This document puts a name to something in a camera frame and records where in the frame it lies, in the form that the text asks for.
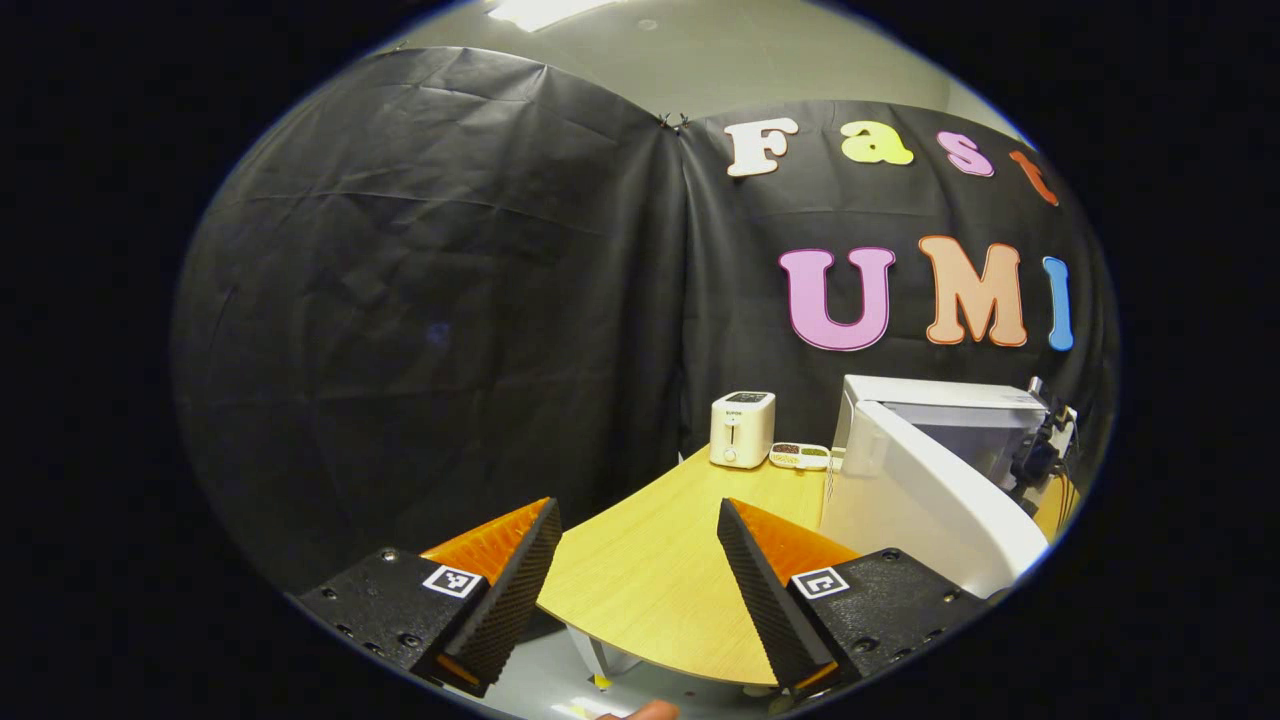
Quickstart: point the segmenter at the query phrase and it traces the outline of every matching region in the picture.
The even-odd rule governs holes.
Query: yellow table
[[[709,457],[703,447],[567,530],[538,605],[634,659],[713,680],[773,685],[764,646],[716,537],[721,501],[736,497],[817,528],[827,474],[767,460],[737,470]]]

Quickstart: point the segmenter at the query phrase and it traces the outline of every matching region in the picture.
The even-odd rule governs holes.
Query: black fabric curtain
[[[726,124],[790,117],[768,176],[735,179]],[[840,126],[895,127],[908,167],[840,154]],[[938,129],[997,165],[946,165]],[[1061,199],[1007,160],[1019,149]],[[1024,347],[932,345],[925,234],[975,264],[1023,256]],[[778,256],[895,251],[872,347],[797,338]],[[1070,268],[1075,346],[1052,351],[1043,255]],[[832,319],[860,278],[828,270]],[[192,462],[250,560],[303,592],[384,544],[421,550],[539,497],[572,527],[707,442],[709,405],[778,393],[777,437],[829,445],[841,377],[1021,386],[1115,407],[1115,307],[1097,240],[1052,168],[974,123],[878,102],[794,102],[678,135],[611,91],[471,49],[365,59],[288,113],[210,204],[173,320]],[[1082,460],[1082,477],[1101,456]]]

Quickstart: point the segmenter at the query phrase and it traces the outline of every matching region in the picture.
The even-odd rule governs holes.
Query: ceiling
[[[500,0],[436,12],[396,47],[497,50],[554,65],[655,114],[787,100],[876,100],[951,113],[1025,138],[961,82],[873,24],[806,0],[625,0],[525,32]]]

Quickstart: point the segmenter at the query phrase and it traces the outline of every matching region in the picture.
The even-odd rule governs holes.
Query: white microwave
[[[1048,542],[1005,493],[1009,468],[1047,414],[1009,386],[845,375],[819,532],[901,548],[979,597],[1014,584]]]

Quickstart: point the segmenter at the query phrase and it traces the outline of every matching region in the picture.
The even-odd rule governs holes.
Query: white letter
[[[791,118],[728,126],[724,132],[733,138],[733,164],[728,167],[728,174],[740,178],[772,173],[778,169],[778,161],[767,159],[764,151],[768,150],[778,158],[786,155],[787,138],[782,132],[795,135],[799,129],[800,126]]]

